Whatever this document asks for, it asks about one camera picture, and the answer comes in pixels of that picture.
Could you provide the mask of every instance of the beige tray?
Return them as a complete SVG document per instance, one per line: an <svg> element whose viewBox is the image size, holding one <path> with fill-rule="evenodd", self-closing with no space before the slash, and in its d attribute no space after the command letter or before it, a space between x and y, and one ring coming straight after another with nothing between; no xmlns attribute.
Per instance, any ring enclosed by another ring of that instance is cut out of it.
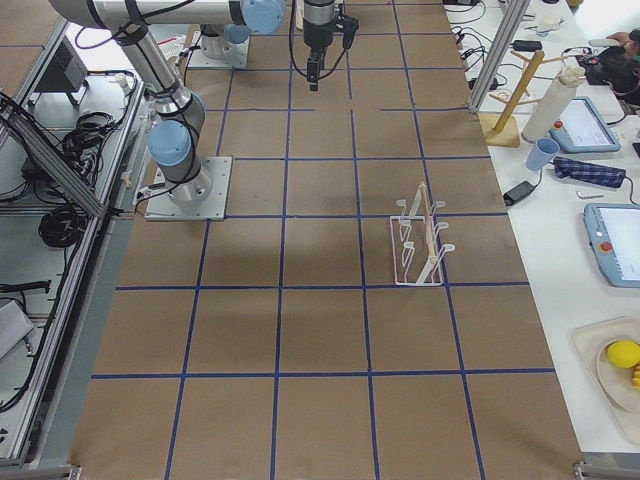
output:
<svg viewBox="0 0 640 480"><path fill-rule="evenodd" d="M640 445L640 414L630 413L613 401L602 388L596 373L596 361L602 347L608 341L629 338L640 343L640 322L630 317L620 317L606 322L599 322L586 327L576 328L572 339L576 350L593 375L602 395L607 400L611 412L618 421L618 426L631 443Z"/></svg>

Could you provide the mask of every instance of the wooden base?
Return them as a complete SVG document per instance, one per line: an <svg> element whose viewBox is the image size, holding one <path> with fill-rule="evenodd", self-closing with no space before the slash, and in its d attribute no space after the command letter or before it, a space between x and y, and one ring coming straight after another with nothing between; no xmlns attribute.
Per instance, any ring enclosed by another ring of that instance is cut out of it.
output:
<svg viewBox="0 0 640 480"><path fill-rule="evenodd" d="M496 132L493 127L500 118L500 115L491 113L479 113L480 125L482 126L482 133L487 145L494 147L513 147L520 146L520 132L518 131L518 125L516 119L509 117L507 124L501 132Z"/></svg>

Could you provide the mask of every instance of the metal base plate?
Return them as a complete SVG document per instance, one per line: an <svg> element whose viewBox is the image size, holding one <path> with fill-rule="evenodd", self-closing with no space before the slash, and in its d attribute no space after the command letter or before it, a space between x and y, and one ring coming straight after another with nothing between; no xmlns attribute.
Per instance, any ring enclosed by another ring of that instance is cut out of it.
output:
<svg viewBox="0 0 640 480"><path fill-rule="evenodd" d="M191 46L195 46L195 41L200 37L200 32L193 33ZM205 57L201 50L194 50L189 61L189 68L194 70L231 70L233 68L244 70L247 68L247 56L249 55L249 41L251 37L235 46L222 60L214 60Z"/></svg>
<svg viewBox="0 0 640 480"><path fill-rule="evenodd" d="M207 157L202 159L202 168L206 169L213 180L213 189L207 198L201 201L179 203L169 195L160 195L149 200L144 217L147 220L224 220L231 178L231 157ZM154 182L164 182L160 169Z"/></svg>

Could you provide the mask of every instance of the blue joint cap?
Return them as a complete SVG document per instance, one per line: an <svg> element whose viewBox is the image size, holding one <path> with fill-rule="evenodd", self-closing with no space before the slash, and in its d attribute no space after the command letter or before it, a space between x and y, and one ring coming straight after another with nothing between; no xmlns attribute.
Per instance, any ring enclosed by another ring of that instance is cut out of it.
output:
<svg viewBox="0 0 640 480"><path fill-rule="evenodd" d="M234 45L239 45L251 35L251 29L246 25L225 25L224 38Z"/></svg>
<svg viewBox="0 0 640 480"><path fill-rule="evenodd" d="M275 32L284 18L285 0L244 0L242 16L252 31L269 34Z"/></svg>
<svg viewBox="0 0 640 480"><path fill-rule="evenodd" d="M149 150L163 167L175 167L185 161L191 151L191 136L182 123L165 120L149 133Z"/></svg>

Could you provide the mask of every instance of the dark blue cloth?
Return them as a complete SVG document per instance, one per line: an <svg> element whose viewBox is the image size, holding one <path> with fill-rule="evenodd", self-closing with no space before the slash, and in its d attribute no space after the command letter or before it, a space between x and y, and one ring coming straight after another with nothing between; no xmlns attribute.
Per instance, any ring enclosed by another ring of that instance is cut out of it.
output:
<svg viewBox="0 0 640 480"><path fill-rule="evenodd" d="M587 183L595 183L605 187L619 188L627 176L626 170L615 167L605 167L595 163L580 162L564 157L553 160L556 175L560 178L570 177Z"/></svg>

